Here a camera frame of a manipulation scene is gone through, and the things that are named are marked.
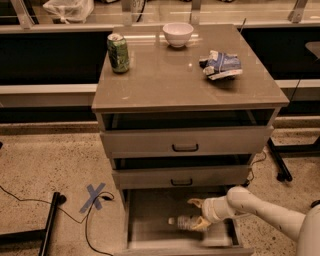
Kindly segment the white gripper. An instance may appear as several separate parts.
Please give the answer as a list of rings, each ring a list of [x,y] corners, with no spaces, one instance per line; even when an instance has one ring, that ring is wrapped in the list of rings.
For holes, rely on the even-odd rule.
[[[234,210],[229,206],[225,196],[205,200],[191,198],[187,203],[202,209],[203,217],[191,218],[192,231],[205,232],[211,223],[218,223],[234,216]]]

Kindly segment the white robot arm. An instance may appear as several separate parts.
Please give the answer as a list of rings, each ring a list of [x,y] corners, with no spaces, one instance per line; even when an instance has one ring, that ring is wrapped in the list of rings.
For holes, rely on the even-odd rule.
[[[320,205],[307,214],[271,204],[259,199],[244,187],[236,186],[222,197],[189,199],[201,210],[201,215],[191,221],[192,231],[202,231],[211,224],[252,214],[297,243],[296,256],[320,256]]]

